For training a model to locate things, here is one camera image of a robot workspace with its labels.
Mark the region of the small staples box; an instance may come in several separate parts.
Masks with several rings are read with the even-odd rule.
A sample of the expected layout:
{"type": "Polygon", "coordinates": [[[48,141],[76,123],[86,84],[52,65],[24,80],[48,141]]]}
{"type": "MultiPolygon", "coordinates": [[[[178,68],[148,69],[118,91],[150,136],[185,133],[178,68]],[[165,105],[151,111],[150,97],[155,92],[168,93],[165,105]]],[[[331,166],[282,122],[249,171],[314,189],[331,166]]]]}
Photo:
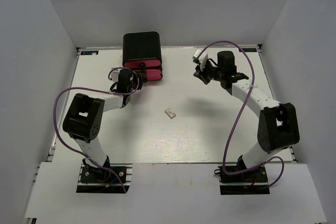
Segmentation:
{"type": "Polygon", "coordinates": [[[173,119],[176,117],[176,113],[171,108],[166,108],[164,112],[170,119],[173,119]]]}

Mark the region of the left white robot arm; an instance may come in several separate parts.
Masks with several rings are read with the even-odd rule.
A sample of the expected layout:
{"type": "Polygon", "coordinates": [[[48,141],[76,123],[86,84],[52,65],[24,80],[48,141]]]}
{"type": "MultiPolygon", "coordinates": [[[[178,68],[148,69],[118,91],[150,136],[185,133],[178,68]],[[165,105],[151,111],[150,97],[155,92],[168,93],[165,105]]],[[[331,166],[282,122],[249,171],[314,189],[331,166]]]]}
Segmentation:
{"type": "Polygon", "coordinates": [[[108,79],[112,81],[109,91],[82,88],[97,92],[99,96],[75,94],[62,124],[63,131],[79,145],[79,153],[85,157],[83,164],[94,167],[93,176],[101,182],[111,175],[109,157],[102,150],[98,138],[103,114],[126,107],[131,95],[141,90],[148,81],[146,72],[135,72],[124,67],[111,69],[108,79]]]}

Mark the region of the pink drawer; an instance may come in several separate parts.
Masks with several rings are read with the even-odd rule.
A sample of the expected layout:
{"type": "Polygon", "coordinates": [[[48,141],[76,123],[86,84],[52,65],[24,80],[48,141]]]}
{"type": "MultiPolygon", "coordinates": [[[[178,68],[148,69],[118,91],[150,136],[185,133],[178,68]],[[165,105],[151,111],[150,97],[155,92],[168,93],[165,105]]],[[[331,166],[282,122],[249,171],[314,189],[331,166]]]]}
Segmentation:
{"type": "Polygon", "coordinates": [[[135,72],[142,72],[145,71],[146,74],[161,74],[161,70],[160,69],[135,69],[135,72]]]}
{"type": "Polygon", "coordinates": [[[146,75],[146,81],[151,82],[151,81],[159,81],[163,78],[162,74],[147,74],[146,75]]]}
{"type": "Polygon", "coordinates": [[[130,69],[137,69],[144,66],[145,68],[156,68],[159,67],[162,62],[158,59],[147,59],[147,60],[132,60],[123,63],[123,66],[130,69]]]}

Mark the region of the black drawer cabinet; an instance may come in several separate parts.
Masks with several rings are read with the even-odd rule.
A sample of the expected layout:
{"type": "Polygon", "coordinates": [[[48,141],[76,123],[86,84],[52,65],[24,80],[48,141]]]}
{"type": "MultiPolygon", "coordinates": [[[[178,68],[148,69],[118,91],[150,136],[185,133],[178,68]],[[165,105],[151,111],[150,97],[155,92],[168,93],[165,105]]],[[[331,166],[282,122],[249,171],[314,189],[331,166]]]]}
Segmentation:
{"type": "MultiPolygon", "coordinates": [[[[125,34],[122,45],[122,65],[126,61],[147,59],[158,59],[162,62],[159,33],[156,31],[146,31],[125,34]]],[[[141,68],[137,69],[160,69],[162,72],[162,64],[156,68],[141,66],[141,68]]]]}

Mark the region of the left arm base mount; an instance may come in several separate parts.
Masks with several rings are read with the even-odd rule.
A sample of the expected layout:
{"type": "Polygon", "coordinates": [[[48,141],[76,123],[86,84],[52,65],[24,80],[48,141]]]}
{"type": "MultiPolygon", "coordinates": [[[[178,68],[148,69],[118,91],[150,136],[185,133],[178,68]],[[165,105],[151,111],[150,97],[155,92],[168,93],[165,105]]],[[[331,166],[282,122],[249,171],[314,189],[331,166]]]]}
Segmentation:
{"type": "MultiPolygon", "coordinates": [[[[131,185],[132,164],[111,164],[110,168],[120,177],[126,191],[131,185]]],[[[124,194],[125,191],[116,176],[108,171],[99,173],[95,168],[81,165],[76,193],[124,194]]]]}

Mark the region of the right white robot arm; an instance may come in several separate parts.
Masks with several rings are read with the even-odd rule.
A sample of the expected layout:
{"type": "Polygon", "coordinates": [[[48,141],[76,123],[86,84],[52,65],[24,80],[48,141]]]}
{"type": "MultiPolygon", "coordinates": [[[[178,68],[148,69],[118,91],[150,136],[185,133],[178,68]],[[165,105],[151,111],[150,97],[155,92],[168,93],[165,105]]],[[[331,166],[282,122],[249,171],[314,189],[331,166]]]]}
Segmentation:
{"type": "Polygon", "coordinates": [[[256,175],[255,166],[263,165],[300,141],[297,114],[291,103],[280,103],[260,91],[249,78],[237,71],[231,51],[221,51],[217,61],[196,50],[194,76],[205,84],[218,81],[230,95],[243,102],[258,117],[257,143],[237,160],[237,175],[247,182],[256,175]]]}

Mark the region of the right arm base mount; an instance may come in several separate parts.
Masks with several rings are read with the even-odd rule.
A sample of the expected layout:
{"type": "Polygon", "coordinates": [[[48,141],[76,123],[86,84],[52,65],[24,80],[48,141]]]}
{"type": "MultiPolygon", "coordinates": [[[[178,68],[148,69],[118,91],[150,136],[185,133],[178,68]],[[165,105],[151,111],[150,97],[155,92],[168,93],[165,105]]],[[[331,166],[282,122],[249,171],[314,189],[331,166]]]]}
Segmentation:
{"type": "Polygon", "coordinates": [[[268,195],[268,177],[264,167],[249,173],[227,175],[223,167],[214,170],[214,175],[219,177],[221,195],[268,195]]]}

